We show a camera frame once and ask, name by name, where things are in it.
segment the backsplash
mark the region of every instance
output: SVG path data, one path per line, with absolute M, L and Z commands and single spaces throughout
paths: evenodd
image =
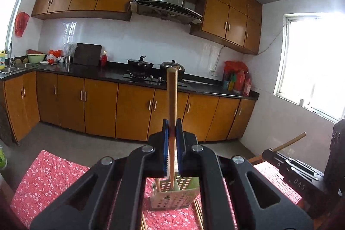
M 38 49 L 62 49 L 68 42 L 99 44 L 107 51 L 108 60 L 127 63 L 127 59 L 156 64 L 176 60 L 186 73 L 221 80 L 224 61 L 238 61 L 243 54 L 228 47 L 220 53 L 218 76 L 209 75 L 223 47 L 218 43 L 189 34 L 190 26 L 133 14 L 131 21 L 73 18 L 50 19 L 43 22 Z

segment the range hood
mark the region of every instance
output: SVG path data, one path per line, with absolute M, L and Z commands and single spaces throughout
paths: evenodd
M 131 2 L 132 12 L 182 24 L 201 23 L 202 16 L 183 7 L 184 0 L 137 0 Z

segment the pink floral tablecloth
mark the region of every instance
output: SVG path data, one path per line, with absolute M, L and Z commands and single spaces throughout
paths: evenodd
M 293 189 L 282 181 L 282 177 L 275 167 L 267 162 L 255 167 L 291 201 L 297 203 L 301 199 Z M 20 221 L 29 228 L 31 221 L 88 169 L 86 166 L 75 164 L 42 150 L 19 184 L 11 203 L 12 210 Z M 148 229 L 199 229 L 192 205 L 186 209 L 151 211 L 149 197 L 152 182 L 153 179 L 151 178 L 146 180 L 144 194 L 143 213 Z

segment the gray floor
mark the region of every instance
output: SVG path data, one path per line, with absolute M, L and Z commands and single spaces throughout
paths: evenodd
M 142 142 L 77 133 L 45 123 L 38 123 L 20 143 L 20 147 L 3 145 L 8 165 L 1 174 L 13 190 L 17 189 L 22 177 L 41 150 L 91 167 L 103 156 L 112 156 L 114 159 L 126 157 L 133 149 L 143 145 Z M 254 156 L 237 140 L 206 145 L 216 154 L 228 158 L 234 155 L 242 155 L 247 159 Z

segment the electrical outlet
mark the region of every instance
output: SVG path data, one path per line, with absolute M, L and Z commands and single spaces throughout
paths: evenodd
M 218 76 L 218 72 L 216 72 L 215 70 L 210 70 L 209 75 L 217 77 Z

